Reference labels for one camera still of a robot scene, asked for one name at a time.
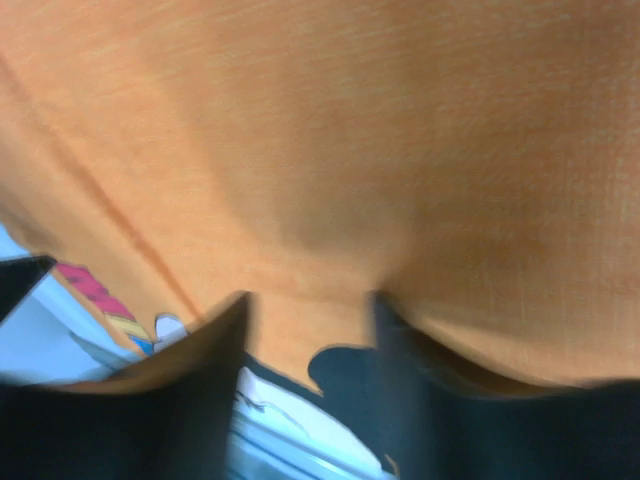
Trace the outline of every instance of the fabric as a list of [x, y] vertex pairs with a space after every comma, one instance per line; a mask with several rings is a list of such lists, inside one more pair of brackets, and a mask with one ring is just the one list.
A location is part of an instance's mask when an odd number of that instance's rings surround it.
[[159, 315], [194, 330], [251, 290], [251, 353], [317, 389], [310, 359], [371, 343], [380, 288], [514, 378], [637, 376], [639, 15], [4, 2], [0, 222], [126, 305], [57, 274], [139, 354], [131, 328], [153, 344]]

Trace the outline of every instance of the black object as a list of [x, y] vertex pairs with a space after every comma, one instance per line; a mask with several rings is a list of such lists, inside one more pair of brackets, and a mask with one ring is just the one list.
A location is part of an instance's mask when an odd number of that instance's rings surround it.
[[640, 479], [640, 382], [489, 394], [381, 295], [373, 310], [384, 449], [401, 479]]
[[[3, 311], [35, 284], [41, 262], [0, 263], [0, 292], [11, 292]], [[222, 479], [249, 307], [244, 294], [197, 332], [104, 382], [0, 384], [0, 477]]]

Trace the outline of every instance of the pink print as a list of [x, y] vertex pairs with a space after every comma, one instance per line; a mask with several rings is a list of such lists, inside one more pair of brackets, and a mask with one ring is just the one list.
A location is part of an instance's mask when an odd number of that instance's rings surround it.
[[135, 320], [133, 314], [91, 275], [85, 267], [58, 263], [58, 271], [73, 287], [96, 305], [103, 313]]

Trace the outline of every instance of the orange cloth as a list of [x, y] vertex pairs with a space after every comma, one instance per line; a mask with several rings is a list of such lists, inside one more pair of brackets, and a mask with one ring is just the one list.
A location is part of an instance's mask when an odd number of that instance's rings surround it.
[[251, 351], [306, 383], [319, 349], [370, 342], [374, 288], [501, 373], [638, 376], [639, 22], [613, 0], [4, 2], [0, 221], [151, 337], [258, 292]]

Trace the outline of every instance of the cartoon character print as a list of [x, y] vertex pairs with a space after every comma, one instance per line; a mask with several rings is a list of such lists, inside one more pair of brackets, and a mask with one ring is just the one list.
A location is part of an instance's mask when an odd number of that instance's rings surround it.
[[58, 263], [56, 268], [73, 288], [102, 312], [110, 326], [129, 337], [145, 355], [158, 352], [188, 334], [178, 317], [161, 313], [156, 316], [157, 340], [154, 342], [129, 309], [111, 296], [86, 267]]

